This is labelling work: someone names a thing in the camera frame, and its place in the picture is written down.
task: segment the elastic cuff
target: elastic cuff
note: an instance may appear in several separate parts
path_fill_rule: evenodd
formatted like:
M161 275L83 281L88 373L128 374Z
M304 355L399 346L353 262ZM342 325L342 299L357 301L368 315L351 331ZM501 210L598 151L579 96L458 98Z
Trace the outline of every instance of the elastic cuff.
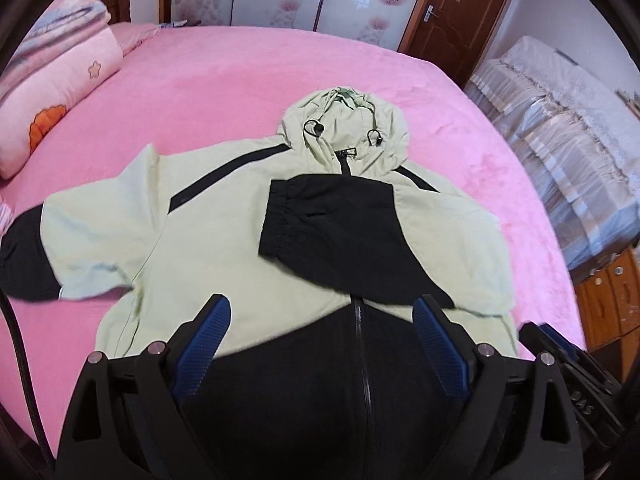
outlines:
M258 254L265 258L276 258L280 253L282 236L287 224L287 181L272 180L264 215Z

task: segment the headboard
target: headboard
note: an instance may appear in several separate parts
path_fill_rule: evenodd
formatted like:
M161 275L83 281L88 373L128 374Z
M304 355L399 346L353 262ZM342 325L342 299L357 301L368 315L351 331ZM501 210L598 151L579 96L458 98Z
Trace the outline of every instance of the headboard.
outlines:
M119 22L130 22L130 0L100 0L111 14L109 25Z

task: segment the pink bedspread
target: pink bedspread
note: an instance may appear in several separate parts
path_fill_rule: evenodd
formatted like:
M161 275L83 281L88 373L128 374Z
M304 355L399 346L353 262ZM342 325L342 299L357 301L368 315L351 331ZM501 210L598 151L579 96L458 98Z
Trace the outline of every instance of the pink bedspread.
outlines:
M547 321L584 346L554 232L502 137L437 67L368 44L273 28L163 31L71 110L0 194L19 214L52 192L115 176L150 142L169 154L268 136L290 104L333 86L375 92L404 110L410 157L447 176L502 221L517 325ZM54 450L78 373L115 297L13 302ZM0 402L32 433L3 322L0 378Z

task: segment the wooden cabinet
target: wooden cabinet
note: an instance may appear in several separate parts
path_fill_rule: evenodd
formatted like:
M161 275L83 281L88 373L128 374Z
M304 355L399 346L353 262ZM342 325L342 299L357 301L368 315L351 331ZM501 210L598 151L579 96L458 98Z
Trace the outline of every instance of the wooden cabinet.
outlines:
M640 273L632 248L575 287L587 350L623 380L640 346Z

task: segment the screw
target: screw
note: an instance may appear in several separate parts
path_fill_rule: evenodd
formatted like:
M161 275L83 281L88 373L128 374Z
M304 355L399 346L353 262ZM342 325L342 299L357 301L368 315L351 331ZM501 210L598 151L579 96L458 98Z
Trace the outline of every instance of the screw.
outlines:
M91 352L86 358L86 361L89 364L95 365L96 363L99 363L101 359L102 359L102 352Z
M491 357L495 354L495 348L489 345L489 343L480 343L478 345L478 353L484 357Z
M540 354L539 357L540 357L540 360L547 366L551 366L553 363L556 362L554 357L549 352L542 352L542 354Z
M159 355L164 352L165 347L166 345L163 341L153 341L148 347L146 347L146 351L152 355Z

